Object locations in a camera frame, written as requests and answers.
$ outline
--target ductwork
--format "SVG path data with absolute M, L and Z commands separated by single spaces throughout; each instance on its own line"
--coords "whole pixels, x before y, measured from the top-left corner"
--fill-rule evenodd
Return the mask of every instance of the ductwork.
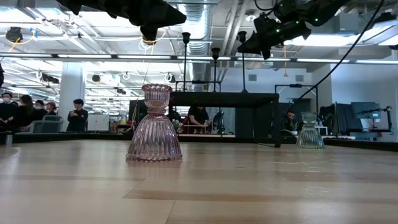
M 187 21 L 182 25 L 184 32 L 191 33 L 191 39 L 207 39 L 210 35 L 210 5 L 206 4 L 180 4 L 178 9 L 187 15 Z M 209 47 L 205 42 L 190 42 L 188 55 L 208 55 Z M 204 80 L 206 72 L 205 63 L 190 63 L 192 80 Z M 202 91 L 201 86 L 194 85 L 195 91 Z

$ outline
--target dark hair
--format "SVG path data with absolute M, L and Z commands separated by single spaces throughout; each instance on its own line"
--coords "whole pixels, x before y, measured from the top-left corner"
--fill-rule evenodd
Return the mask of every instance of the dark hair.
M 54 110 L 57 109 L 57 105 L 54 102 L 48 102 L 47 105 L 52 106 Z
M 36 103 L 38 103 L 38 104 L 44 106 L 44 102 L 43 102 L 42 100 L 36 100 Z
M 3 97 L 4 95 L 9 95 L 10 97 L 12 97 L 12 93 L 9 93 L 9 92 L 3 93 L 3 94 L 1 95 L 1 97 Z
M 82 106 L 85 104 L 85 102 L 82 99 L 75 99 L 75 100 L 73 100 L 73 103 L 74 104 L 78 104 L 78 105 L 82 105 Z
M 23 95 L 20 98 L 20 101 L 25 104 L 26 108 L 27 108 L 27 114 L 31 115 L 33 112 L 33 100 L 32 97 L 30 97 L 29 95 Z

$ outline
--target face mask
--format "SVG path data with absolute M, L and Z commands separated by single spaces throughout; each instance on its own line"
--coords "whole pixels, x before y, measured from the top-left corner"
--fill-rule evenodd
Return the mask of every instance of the face mask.
M 10 102 L 11 102 L 11 99 L 8 98 L 8 97 L 4 97 L 2 100 L 3 100 L 3 102 L 5 102 L 5 103 L 10 103 Z

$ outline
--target glass candle holder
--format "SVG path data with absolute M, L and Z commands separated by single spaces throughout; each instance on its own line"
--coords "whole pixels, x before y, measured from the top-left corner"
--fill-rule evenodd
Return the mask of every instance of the glass candle holder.
M 164 113 L 172 88 L 146 84 L 145 105 L 148 115 L 139 123 L 130 143 L 127 159 L 143 162 L 176 161 L 182 158 L 180 143 L 172 122 Z
M 302 149 L 325 148 L 322 136 L 315 128 L 315 124 L 317 122 L 317 114 L 312 112 L 303 112 L 301 113 L 301 115 L 304 125 L 303 129 L 298 135 L 296 146 Z

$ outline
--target pink glass candle holder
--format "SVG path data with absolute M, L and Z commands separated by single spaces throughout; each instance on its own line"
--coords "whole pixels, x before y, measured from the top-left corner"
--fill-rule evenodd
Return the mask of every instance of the pink glass candle holder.
M 172 88 L 167 85 L 146 84 L 145 105 L 148 115 L 139 123 L 130 143 L 127 159 L 155 162 L 182 158 L 180 143 L 172 122 L 164 115 Z

